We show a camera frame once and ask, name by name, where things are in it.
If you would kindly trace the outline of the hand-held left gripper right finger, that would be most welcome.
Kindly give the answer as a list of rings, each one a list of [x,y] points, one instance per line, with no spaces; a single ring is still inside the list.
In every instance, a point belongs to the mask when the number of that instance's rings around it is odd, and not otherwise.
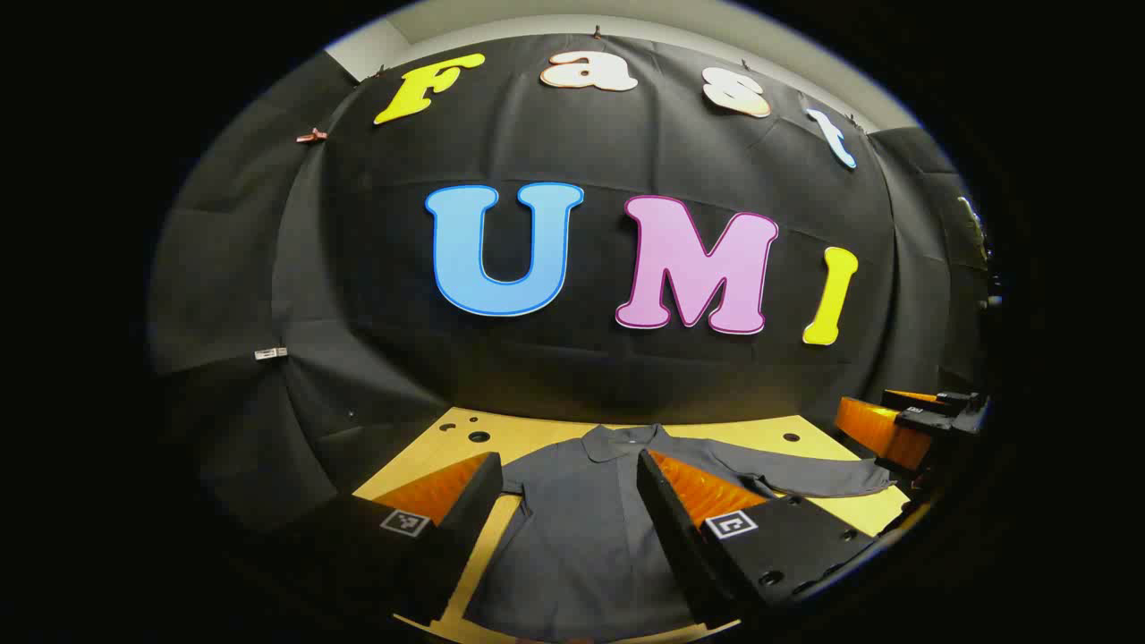
[[[798,495],[765,498],[642,450],[637,487],[695,621],[759,626],[804,612],[875,539]]]

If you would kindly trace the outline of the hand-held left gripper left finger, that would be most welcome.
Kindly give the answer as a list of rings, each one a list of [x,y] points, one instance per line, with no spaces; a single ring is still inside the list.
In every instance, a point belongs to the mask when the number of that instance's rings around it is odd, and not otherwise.
[[[276,579],[348,627],[445,614],[502,493],[485,451],[371,500],[339,495],[260,539]]]

